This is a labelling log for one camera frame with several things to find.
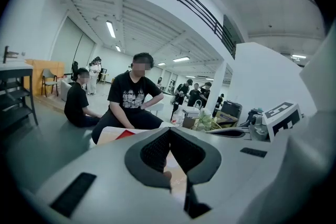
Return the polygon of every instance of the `white pillar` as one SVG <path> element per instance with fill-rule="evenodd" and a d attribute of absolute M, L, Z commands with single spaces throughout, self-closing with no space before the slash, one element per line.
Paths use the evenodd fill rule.
<path fill-rule="evenodd" d="M 223 62 L 218 66 L 217 71 L 215 73 L 214 81 L 211 82 L 212 86 L 210 88 L 210 95 L 205 106 L 206 109 L 209 109 L 211 114 L 214 112 L 217 99 L 221 92 L 226 70 L 226 63 L 227 62 L 223 60 Z"/>
<path fill-rule="evenodd" d="M 170 77 L 169 77 L 169 79 L 168 79 L 168 83 L 167 83 L 166 90 L 168 90 L 169 83 L 170 83 L 170 81 L 172 80 L 172 77 L 173 77 L 173 72 L 170 73 Z"/>

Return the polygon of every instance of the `plastic bottle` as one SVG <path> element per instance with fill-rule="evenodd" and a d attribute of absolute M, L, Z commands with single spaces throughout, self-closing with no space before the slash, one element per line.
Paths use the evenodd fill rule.
<path fill-rule="evenodd" d="M 174 112 L 172 117 L 172 124 L 175 126 L 182 126 L 184 120 L 184 113 L 182 111 L 182 105 L 178 106 L 179 108 Z"/>

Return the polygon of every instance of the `box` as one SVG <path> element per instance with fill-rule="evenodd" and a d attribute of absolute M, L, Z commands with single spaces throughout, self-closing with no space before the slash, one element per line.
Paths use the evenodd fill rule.
<path fill-rule="evenodd" d="M 222 111 L 217 112 L 216 118 L 217 124 L 220 125 L 222 128 L 237 126 L 238 119 Z"/>
<path fill-rule="evenodd" d="M 302 119 L 298 103 L 286 101 L 263 112 L 262 122 L 266 125 L 269 139 L 274 140 L 278 132 L 293 128 Z"/>
<path fill-rule="evenodd" d="M 183 124 L 182 124 L 182 127 L 185 127 L 187 129 L 191 129 L 194 126 L 196 120 L 197 120 L 197 118 L 185 117 L 184 121 L 183 121 Z"/>

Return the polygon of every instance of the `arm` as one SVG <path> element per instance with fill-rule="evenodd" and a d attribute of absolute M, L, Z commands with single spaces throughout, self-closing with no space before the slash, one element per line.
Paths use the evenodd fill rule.
<path fill-rule="evenodd" d="M 102 115 L 100 115 L 100 114 L 96 114 L 96 113 L 94 113 L 93 111 L 89 110 L 89 109 L 88 109 L 88 106 L 86 106 L 85 108 L 82 108 L 82 109 L 83 109 L 83 112 L 84 112 L 86 115 L 89 115 L 89 116 L 91 116 L 91 117 L 93 117 L 93 118 L 101 118 L 101 117 L 102 117 Z"/>
<path fill-rule="evenodd" d="M 116 116 L 118 121 L 122 125 L 124 125 L 127 129 L 134 129 L 134 126 L 130 123 L 130 121 L 127 119 L 125 112 L 123 109 L 119 106 L 118 103 L 110 102 L 110 110 L 112 111 L 113 115 Z"/>
<path fill-rule="evenodd" d="M 151 100 L 149 100 L 148 102 L 146 103 L 143 103 L 141 105 L 141 109 L 146 109 L 146 108 L 149 108 L 150 106 L 152 105 L 155 105 L 156 103 L 159 103 L 162 99 L 163 99 L 163 93 L 160 93 L 159 95 L 153 97 Z"/>

